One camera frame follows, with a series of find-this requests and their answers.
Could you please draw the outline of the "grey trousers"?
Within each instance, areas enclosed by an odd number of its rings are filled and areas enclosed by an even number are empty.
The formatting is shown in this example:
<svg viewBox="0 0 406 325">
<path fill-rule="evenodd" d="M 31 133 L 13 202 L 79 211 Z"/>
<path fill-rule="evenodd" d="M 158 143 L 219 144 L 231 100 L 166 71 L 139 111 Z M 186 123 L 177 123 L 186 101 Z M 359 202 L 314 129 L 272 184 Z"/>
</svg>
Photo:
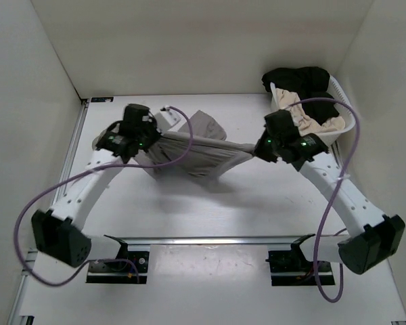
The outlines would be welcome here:
<svg viewBox="0 0 406 325">
<path fill-rule="evenodd" d="M 92 141 L 93 149 L 106 129 Z M 251 160 L 253 150 L 252 144 L 227 141 L 224 128 L 199 110 L 178 131 L 162 133 L 147 152 L 131 159 L 152 177 L 172 167 L 203 183 L 214 183 L 230 169 Z"/>
</svg>

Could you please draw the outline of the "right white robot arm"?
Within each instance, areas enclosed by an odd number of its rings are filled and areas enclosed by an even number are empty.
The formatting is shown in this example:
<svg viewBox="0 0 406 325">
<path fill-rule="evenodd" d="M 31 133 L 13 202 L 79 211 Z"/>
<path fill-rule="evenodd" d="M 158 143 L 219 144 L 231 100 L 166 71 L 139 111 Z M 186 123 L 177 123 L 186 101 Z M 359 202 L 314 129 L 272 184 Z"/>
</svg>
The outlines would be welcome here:
<svg viewBox="0 0 406 325">
<path fill-rule="evenodd" d="M 348 232 L 345 236 L 310 234 L 295 241 L 290 254 L 294 268 L 304 271 L 317 260 L 341 263 L 363 274 L 396 253 L 405 222 L 398 215 L 387 216 L 351 180 L 342 178 L 324 142 L 313 133 L 301 136 L 288 111 L 265 116 L 265 130 L 254 155 L 291 164 L 320 191 Z"/>
</svg>

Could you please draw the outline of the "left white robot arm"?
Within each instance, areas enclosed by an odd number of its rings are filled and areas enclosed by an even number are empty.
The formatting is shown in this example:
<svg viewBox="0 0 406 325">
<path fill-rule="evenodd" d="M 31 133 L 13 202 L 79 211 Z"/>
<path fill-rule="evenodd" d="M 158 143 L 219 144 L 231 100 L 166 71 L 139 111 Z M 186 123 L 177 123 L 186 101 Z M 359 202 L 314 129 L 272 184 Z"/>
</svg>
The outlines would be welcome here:
<svg viewBox="0 0 406 325">
<path fill-rule="evenodd" d="M 92 256 L 93 241 L 83 228 L 91 209 L 123 166 L 139 151 L 149 149 L 169 130 L 165 110 L 152 114 L 148 107 L 129 104 L 123 118 L 112 123 L 99 137 L 86 175 L 74 181 L 47 211 L 31 218 L 39 251 L 78 267 Z"/>
</svg>

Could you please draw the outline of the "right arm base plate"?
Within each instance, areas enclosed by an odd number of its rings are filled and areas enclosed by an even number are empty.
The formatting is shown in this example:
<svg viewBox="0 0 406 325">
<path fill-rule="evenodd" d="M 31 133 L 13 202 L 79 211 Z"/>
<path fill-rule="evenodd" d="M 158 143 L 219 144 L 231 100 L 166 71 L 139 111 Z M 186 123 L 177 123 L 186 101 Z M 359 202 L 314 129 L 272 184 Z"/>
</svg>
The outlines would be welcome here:
<svg viewBox="0 0 406 325">
<path fill-rule="evenodd" d="M 311 261 L 298 257 L 293 251 L 269 251 L 265 260 L 269 264 L 271 285 L 316 286 Z"/>
</svg>

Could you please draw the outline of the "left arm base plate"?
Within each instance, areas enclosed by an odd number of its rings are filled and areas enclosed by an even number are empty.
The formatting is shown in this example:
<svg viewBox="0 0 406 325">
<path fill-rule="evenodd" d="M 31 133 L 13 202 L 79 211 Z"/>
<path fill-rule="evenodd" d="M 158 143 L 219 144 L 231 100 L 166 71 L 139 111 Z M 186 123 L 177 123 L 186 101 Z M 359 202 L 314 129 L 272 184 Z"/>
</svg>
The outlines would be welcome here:
<svg viewBox="0 0 406 325">
<path fill-rule="evenodd" d="M 86 283 L 146 284 L 150 252 L 129 251 L 128 259 L 134 263 L 136 269 L 126 262 L 90 263 L 87 270 Z"/>
</svg>

